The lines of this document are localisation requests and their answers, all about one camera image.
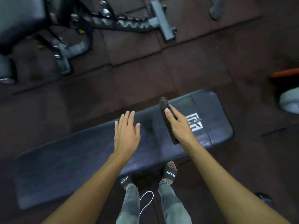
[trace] pant leg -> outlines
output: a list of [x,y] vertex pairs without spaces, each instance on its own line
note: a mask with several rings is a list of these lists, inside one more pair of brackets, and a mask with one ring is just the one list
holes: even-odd
[[158,192],[166,224],[192,224],[190,215],[166,179],[162,179]]
[[140,213],[139,192],[134,184],[127,186],[125,199],[116,224],[138,224]]

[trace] white earphone cord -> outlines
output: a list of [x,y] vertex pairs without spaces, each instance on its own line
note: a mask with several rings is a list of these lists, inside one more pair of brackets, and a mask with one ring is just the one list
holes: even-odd
[[154,199],[154,193],[152,192],[152,191],[147,191],[147,192],[145,192],[143,195],[142,195],[142,197],[145,195],[145,194],[147,194],[147,193],[152,193],[152,199],[150,200],[150,202],[141,210],[141,212],[140,212],[140,214],[139,214],[139,216],[141,215],[141,213],[143,212],[143,210],[152,202],[152,200]]

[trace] black slide sandal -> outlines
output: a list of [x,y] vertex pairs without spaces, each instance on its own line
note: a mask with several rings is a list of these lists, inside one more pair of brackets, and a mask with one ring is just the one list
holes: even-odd
[[167,101],[167,99],[165,97],[161,97],[161,100],[160,100],[160,110],[161,110],[161,114],[162,114],[162,117],[163,117],[163,121],[164,121],[164,124],[165,126],[167,127],[167,130],[169,132],[169,135],[170,135],[170,138],[172,140],[172,143],[174,145],[178,144],[179,141],[178,139],[175,137],[175,135],[173,134],[173,131],[172,131],[172,128],[171,128],[171,124],[169,122],[169,120],[167,119],[166,115],[165,115],[165,109],[169,109],[173,115],[173,117],[177,120],[177,117],[176,115],[174,114],[174,112],[172,111],[170,105],[169,105],[169,102]]
[[127,185],[129,185],[130,183],[133,183],[133,182],[132,182],[131,176],[128,175],[128,176],[120,178],[119,183],[120,183],[121,187],[126,189]]
[[174,162],[174,165],[176,166],[176,169],[171,168],[170,166],[168,166],[169,162],[167,162],[164,167],[163,167],[163,172],[162,172],[162,177],[163,178],[168,178],[169,180],[172,181],[172,184],[174,183],[174,180],[176,179],[177,175],[178,175],[178,165],[176,164],[176,162]]

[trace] black padded seat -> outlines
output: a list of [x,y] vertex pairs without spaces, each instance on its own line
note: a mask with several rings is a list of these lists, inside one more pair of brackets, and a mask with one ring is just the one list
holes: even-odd
[[[196,139],[210,148],[234,137],[217,94],[199,90],[171,100],[187,116]],[[16,192],[21,209],[66,196],[92,176],[114,151],[114,121],[47,143],[16,157]],[[163,123],[159,105],[136,112],[141,139],[121,175],[146,170],[183,156]]]
[[0,53],[50,25],[45,0],[0,0]]

